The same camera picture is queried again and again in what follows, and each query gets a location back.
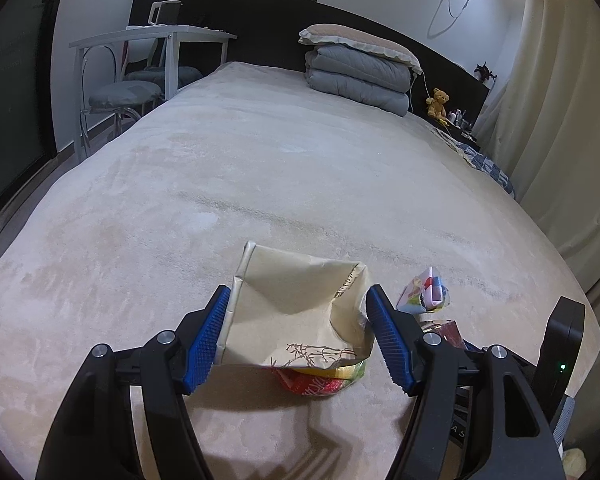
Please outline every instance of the teddy bear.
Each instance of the teddy bear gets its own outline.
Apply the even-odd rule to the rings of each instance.
[[[433,97],[428,97],[427,115],[441,123],[446,123],[446,112],[444,104],[449,101],[449,96],[438,88],[433,89]]]

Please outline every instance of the pillow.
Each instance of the pillow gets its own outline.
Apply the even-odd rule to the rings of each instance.
[[[364,105],[375,106],[404,117],[409,111],[407,94],[360,81],[348,75],[333,74],[310,68],[304,74],[309,86],[327,94],[339,95]]]
[[[318,46],[304,55],[311,68],[348,75],[396,92],[408,92],[411,72],[403,63],[370,56],[342,44]]]
[[[378,57],[392,59],[410,66],[416,74],[422,74],[420,62],[407,48],[393,41],[378,38],[355,28],[333,23],[320,23],[312,25],[300,32],[299,43],[305,45],[318,45],[326,43],[339,43],[368,52]]]

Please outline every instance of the beige blanket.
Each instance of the beige blanket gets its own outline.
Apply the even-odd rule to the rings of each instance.
[[[144,344],[231,284],[247,240],[364,262],[395,301],[435,265],[464,338],[535,360],[560,295],[586,302],[544,235],[414,116],[231,63],[60,178],[0,260],[0,447],[26,479],[92,346]],[[573,394],[600,332],[587,325]],[[157,479],[134,416],[145,475]],[[378,348],[328,399],[222,366],[187,399],[219,480],[384,478],[411,399]]]

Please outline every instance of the black headboard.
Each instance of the black headboard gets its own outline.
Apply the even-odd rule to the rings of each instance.
[[[134,0],[129,25],[146,25],[153,2]],[[229,42],[228,61],[277,66],[304,72],[304,53],[311,47],[298,43],[298,33],[314,23],[337,23],[395,41],[411,50],[424,70],[429,91],[440,88],[450,96],[446,109],[467,110],[474,122],[488,89],[471,74],[429,47],[408,36],[362,18],[311,0],[180,0],[179,25],[197,25],[225,30],[238,36]],[[212,43],[186,43],[180,49],[180,64],[194,66],[204,75],[219,65],[220,47]],[[427,95],[423,79],[413,86],[413,110],[426,115]]]

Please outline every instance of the crumpled paper bag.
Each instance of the crumpled paper bag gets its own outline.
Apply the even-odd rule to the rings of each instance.
[[[371,354],[362,313],[366,265],[248,242],[218,338],[215,364],[338,368]]]

